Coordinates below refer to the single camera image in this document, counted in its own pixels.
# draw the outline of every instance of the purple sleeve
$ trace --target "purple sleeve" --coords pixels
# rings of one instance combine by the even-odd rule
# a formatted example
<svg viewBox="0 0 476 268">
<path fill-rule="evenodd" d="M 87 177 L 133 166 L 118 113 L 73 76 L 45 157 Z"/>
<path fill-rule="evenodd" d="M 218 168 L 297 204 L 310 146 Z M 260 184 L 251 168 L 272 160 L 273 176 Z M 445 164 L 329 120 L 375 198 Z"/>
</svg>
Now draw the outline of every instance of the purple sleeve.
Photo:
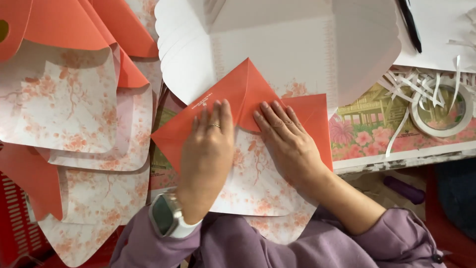
<svg viewBox="0 0 476 268">
<path fill-rule="evenodd" d="M 445 267 L 435 259 L 443 254 L 420 219 L 403 208 L 387 210 L 377 223 L 362 235 L 352 237 L 382 268 Z"/>
<path fill-rule="evenodd" d="M 159 237 L 148 209 L 142 208 L 124 228 L 109 263 L 111 268 L 176 267 L 199 247 L 201 224 L 185 238 Z"/>
</svg>

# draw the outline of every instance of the red plastic basket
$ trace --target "red plastic basket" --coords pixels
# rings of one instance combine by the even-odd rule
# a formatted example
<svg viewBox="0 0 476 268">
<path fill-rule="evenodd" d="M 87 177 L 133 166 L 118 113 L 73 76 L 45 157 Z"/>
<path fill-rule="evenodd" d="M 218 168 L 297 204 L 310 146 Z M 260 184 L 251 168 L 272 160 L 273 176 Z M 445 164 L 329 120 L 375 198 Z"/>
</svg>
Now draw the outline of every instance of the red plastic basket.
<svg viewBox="0 0 476 268">
<path fill-rule="evenodd" d="M 23 190 L 0 171 L 0 267 L 9 267 L 21 255 L 41 258 L 50 249 L 38 224 L 30 222 Z"/>
</svg>

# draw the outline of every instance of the watch face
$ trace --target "watch face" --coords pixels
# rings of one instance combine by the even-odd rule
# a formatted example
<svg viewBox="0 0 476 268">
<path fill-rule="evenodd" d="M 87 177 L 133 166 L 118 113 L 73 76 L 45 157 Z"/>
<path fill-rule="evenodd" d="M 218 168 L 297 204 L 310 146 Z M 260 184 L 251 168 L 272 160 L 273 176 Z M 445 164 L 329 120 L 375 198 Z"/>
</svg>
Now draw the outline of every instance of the watch face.
<svg viewBox="0 0 476 268">
<path fill-rule="evenodd" d="M 157 201 L 154 203 L 154 206 L 152 207 L 152 216 L 154 217 L 154 221 L 157 224 L 160 233 L 164 236 L 172 227 L 174 221 L 172 211 L 170 210 L 164 196 L 159 196 Z"/>
</svg>

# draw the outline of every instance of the black pen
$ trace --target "black pen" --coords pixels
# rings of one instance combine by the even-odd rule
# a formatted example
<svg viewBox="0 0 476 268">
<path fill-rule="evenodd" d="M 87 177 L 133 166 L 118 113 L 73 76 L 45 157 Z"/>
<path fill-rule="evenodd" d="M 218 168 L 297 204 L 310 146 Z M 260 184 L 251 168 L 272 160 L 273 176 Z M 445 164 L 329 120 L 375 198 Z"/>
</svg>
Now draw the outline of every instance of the black pen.
<svg viewBox="0 0 476 268">
<path fill-rule="evenodd" d="M 415 25 L 412 12 L 410 11 L 410 0 L 398 0 L 398 3 L 400 5 L 400 10 L 402 11 L 403 18 L 405 19 L 405 23 L 407 25 L 410 40 L 412 41 L 416 51 L 418 51 L 418 53 L 421 53 L 422 51 L 420 35 L 418 34 L 417 26 Z"/>
</svg>

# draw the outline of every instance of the woman's left hand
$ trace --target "woman's left hand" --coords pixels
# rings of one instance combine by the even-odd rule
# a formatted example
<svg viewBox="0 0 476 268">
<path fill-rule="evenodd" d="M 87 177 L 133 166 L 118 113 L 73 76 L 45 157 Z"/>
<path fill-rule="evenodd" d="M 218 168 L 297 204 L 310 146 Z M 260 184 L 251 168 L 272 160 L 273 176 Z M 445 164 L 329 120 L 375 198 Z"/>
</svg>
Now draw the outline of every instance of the woman's left hand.
<svg viewBox="0 0 476 268">
<path fill-rule="evenodd" d="M 234 137 L 227 100 L 214 103 L 210 119 L 205 108 L 200 120 L 195 117 L 192 133 L 182 149 L 180 182 L 176 189 L 187 224 L 203 219 L 223 188 L 233 162 Z"/>
</svg>

